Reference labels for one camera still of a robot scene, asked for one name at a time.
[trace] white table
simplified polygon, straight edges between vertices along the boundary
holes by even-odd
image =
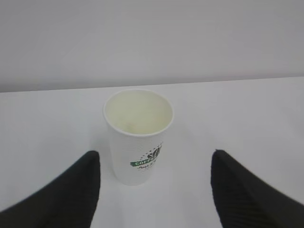
[[[168,97],[176,119],[151,179],[124,186],[111,170],[102,105],[125,89],[0,94],[0,209],[88,150],[101,154],[92,228],[220,228],[210,187],[215,149],[304,203],[304,77],[140,86]]]

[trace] green logo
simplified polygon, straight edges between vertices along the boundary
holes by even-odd
[[[157,156],[160,153],[160,150],[162,148],[162,143],[158,145],[156,148],[153,148],[153,150],[150,150],[148,153],[143,155],[139,161],[131,162],[130,164],[133,167],[139,166],[138,169],[147,169],[148,167],[151,167],[152,164],[156,161]]]

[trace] white paper cup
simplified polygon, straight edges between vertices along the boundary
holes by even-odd
[[[104,118],[117,178],[126,185],[144,183],[173,121],[172,105],[149,90],[124,90],[105,103]]]

